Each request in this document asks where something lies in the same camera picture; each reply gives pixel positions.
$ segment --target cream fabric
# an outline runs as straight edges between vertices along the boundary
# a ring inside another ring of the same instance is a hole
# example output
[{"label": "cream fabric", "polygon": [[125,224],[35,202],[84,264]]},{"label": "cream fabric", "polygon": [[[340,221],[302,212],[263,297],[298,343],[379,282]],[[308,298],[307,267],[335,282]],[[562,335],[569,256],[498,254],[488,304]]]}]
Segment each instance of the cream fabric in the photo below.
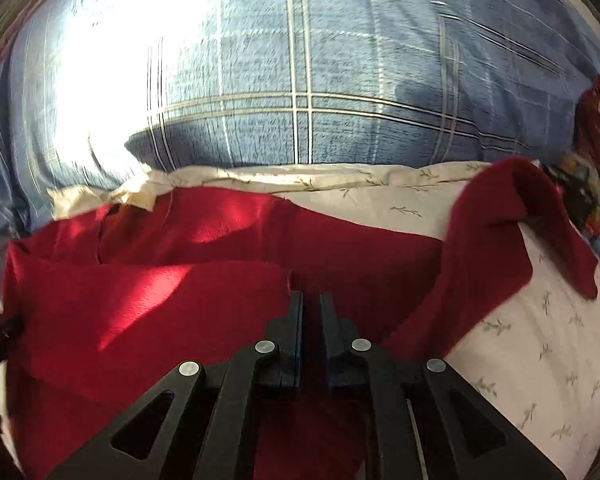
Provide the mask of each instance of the cream fabric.
[{"label": "cream fabric", "polygon": [[[196,167],[151,171],[114,192],[74,187],[52,197],[56,217],[67,218],[108,202],[151,209],[155,197],[173,187],[225,187],[275,194],[357,224],[442,240],[453,203],[484,166]],[[520,229],[534,267],[531,282],[446,359],[569,480],[581,480],[600,446],[600,267],[598,298],[586,301],[563,280],[543,241],[527,226]]]}]

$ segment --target red fabric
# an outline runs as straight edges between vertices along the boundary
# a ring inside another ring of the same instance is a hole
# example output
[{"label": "red fabric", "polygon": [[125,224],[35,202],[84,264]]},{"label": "red fabric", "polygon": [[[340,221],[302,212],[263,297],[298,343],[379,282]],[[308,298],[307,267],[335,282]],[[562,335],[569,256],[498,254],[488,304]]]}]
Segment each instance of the red fabric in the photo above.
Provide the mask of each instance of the red fabric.
[{"label": "red fabric", "polygon": [[15,438],[44,478],[179,361],[225,360],[308,294],[301,400],[264,411],[257,479],[350,480],[363,455],[352,404],[317,392],[315,293],[403,359],[444,356],[531,278],[517,222],[538,224],[565,276],[595,298],[596,259],[551,182],[521,159],[478,174],[444,243],[367,228],[271,196],[177,189],[148,213],[103,208],[10,245],[3,298],[26,319],[10,359]]}]

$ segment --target round metal screw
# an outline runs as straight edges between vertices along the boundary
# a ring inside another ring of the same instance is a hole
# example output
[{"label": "round metal screw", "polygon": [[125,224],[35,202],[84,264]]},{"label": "round metal screw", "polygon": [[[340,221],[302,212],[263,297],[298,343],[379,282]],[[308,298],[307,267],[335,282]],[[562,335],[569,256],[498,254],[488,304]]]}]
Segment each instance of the round metal screw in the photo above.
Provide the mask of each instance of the round metal screw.
[{"label": "round metal screw", "polygon": [[367,350],[371,350],[371,342],[367,339],[356,339],[351,343],[351,348],[358,352],[366,352]]},{"label": "round metal screw", "polygon": [[195,361],[187,361],[180,365],[178,371],[185,377],[191,377],[200,371],[200,365]]},{"label": "round metal screw", "polygon": [[427,361],[427,368],[432,372],[439,374],[446,370],[446,363],[442,359],[429,359]]},{"label": "round metal screw", "polygon": [[273,341],[258,341],[256,343],[256,352],[261,354],[269,354],[276,349],[276,345]]}]

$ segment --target folded red fabric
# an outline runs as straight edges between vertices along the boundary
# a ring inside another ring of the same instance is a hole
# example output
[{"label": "folded red fabric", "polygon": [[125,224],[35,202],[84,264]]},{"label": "folded red fabric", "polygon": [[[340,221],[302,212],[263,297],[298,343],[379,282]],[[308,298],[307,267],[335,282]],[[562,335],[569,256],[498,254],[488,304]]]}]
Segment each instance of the folded red fabric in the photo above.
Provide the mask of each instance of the folded red fabric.
[{"label": "folded red fabric", "polygon": [[550,181],[517,158],[466,186],[444,243],[193,188],[160,197],[152,213],[103,208],[11,244],[5,309],[25,317],[26,332],[8,385],[25,472],[44,478],[179,361],[212,364],[257,341],[291,286],[307,293],[308,376],[298,402],[264,411],[254,477],[349,480],[363,430],[355,405],[317,387],[316,293],[332,292],[338,314],[396,357],[444,356],[528,283],[517,222],[531,218],[567,279],[595,298],[594,255]]}]

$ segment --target blue plaid fabric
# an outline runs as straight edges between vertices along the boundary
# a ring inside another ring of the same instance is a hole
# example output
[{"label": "blue plaid fabric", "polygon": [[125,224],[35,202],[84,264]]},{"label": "blue plaid fabric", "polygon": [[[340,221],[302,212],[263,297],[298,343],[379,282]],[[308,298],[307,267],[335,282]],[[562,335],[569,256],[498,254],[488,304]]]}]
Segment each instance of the blue plaid fabric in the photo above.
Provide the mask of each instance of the blue plaid fabric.
[{"label": "blue plaid fabric", "polygon": [[564,0],[47,0],[0,64],[0,230],[147,166],[558,152],[599,73]]}]

